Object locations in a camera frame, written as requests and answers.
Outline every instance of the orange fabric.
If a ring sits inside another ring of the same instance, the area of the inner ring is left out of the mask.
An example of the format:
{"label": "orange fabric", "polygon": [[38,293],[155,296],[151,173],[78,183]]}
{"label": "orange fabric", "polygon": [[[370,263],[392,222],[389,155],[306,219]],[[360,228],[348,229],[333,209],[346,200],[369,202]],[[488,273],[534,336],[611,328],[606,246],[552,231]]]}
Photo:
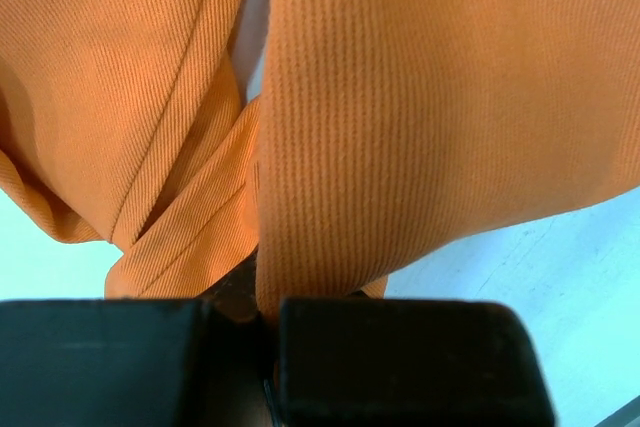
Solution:
{"label": "orange fabric", "polygon": [[0,0],[0,185],[123,250],[109,296],[196,295],[259,237],[273,316],[640,184],[640,0],[270,0],[244,110],[240,1]]}

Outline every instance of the orange shirt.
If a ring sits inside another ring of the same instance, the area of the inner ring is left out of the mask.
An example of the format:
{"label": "orange shirt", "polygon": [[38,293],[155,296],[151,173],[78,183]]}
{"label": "orange shirt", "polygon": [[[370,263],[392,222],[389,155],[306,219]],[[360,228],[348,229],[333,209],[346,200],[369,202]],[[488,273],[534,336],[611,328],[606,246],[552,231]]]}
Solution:
{"label": "orange shirt", "polygon": [[0,0],[0,185],[124,255],[109,296],[342,295],[461,236],[640,184],[640,0]]}

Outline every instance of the orange garment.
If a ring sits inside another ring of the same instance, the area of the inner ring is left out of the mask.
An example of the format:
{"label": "orange garment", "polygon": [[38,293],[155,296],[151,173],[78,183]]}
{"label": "orange garment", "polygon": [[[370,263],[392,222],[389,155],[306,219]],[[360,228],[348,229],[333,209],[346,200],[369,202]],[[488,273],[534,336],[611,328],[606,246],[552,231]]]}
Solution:
{"label": "orange garment", "polygon": [[240,2],[0,0],[0,185],[122,249],[109,296],[197,295],[260,238],[272,316],[640,184],[640,0],[270,0],[245,109]]}

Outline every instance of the light blue surface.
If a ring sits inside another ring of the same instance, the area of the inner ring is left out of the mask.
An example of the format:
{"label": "light blue surface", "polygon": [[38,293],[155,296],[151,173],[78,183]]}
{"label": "light blue surface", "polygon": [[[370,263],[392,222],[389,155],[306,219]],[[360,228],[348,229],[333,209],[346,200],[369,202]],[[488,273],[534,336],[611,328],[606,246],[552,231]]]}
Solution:
{"label": "light blue surface", "polygon": [[[0,193],[0,299],[100,297],[120,252],[62,245]],[[497,300],[525,322],[563,427],[640,395],[640,190],[452,243],[392,276],[389,297]]]}

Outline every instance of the clothing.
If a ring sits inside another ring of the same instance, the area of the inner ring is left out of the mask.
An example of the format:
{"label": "clothing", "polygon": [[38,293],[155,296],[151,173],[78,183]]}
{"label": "clothing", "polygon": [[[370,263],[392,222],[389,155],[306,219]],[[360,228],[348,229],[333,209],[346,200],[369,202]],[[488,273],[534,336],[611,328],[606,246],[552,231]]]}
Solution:
{"label": "clothing", "polygon": [[124,252],[109,296],[346,295],[472,233],[640,184],[639,0],[0,0],[0,185]]}

